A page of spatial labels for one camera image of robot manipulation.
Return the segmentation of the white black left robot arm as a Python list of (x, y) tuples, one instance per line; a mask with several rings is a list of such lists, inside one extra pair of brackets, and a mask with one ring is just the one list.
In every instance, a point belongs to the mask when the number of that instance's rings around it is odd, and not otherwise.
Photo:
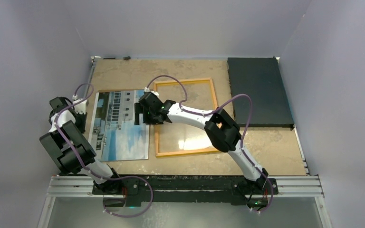
[(51, 128), (39, 141), (62, 174), (84, 174), (105, 194), (118, 194), (123, 187), (116, 171), (96, 158), (84, 137), (86, 102), (56, 97), (49, 102)]

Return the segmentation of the building and sky photo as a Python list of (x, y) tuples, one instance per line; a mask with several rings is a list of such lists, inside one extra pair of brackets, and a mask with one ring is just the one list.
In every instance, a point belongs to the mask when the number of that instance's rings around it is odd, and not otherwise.
[(89, 142), (101, 162), (147, 160), (149, 126), (134, 125), (134, 103), (144, 91), (96, 93)]

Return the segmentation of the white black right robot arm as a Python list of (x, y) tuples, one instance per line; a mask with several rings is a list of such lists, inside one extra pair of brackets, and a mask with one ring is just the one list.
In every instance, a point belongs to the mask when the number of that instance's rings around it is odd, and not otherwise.
[(267, 171), (245, 147), (239, 125), (222, 107), (214, 111), (199, 110), (172, 100), (162, 102), (155, 93), (144, 92), (134, 108), (136, 123), (139, 120), (148, 125), (178, 123), (204, 130), (212, 146), (227, 153), (240, 167), (251, 192), (260, 193), (271, 184)]

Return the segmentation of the brown frame backing board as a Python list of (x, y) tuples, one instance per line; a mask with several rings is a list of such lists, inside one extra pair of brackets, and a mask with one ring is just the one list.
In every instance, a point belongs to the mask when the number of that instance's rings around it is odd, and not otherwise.
[(97, 93), (126, 92), (126, 91), (144, 91), (144, 89), (100, 89), (97, 90)]

